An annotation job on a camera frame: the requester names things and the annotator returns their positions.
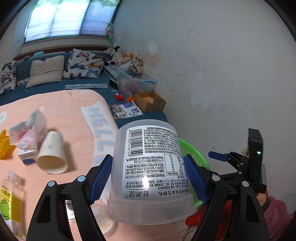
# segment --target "white paper cup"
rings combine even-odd
[[[68,169],[62,135],[57,131],[50,131],[36,159],[37,165],[50,174],[60,174]]]

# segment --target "window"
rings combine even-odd
[[[37,0],[25,42],[65,35],[106,36],[120,0]]]

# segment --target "pink butterfly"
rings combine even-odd
[[[80,52],[80,54],[78,54],[76,57],[84,57],[86,59],[86,61],[88,61],[89,60],[89,53]]]
[[[10,74],[4,74],[4,75],[2,75],[2,84],[3,84],[6,80],[11,81]]]

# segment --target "barcode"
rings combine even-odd
[[[129,156],[143,155],[143,130],[137,129],[130,132],[131,134],[131,152]]]

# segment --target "metal screw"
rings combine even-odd
[[[55,182],[54,181],[50,181],[48,184],[47,184],[49,187],[52,187],[55,185]]]
[[[77,181],[83,182],[85,180],[85,176],[80,176],[77,178]]]
[[[214,175],[214,176],[212,176],[212,179],[214,180],[214,181],[220,181],[220,177],[219,176],[217,176],[217,175]]]
[[[247,181],[242,181],[242,185],[243,185],[244,187],[248,187],[248,186],[249,186],[249,183],[248,183]]]

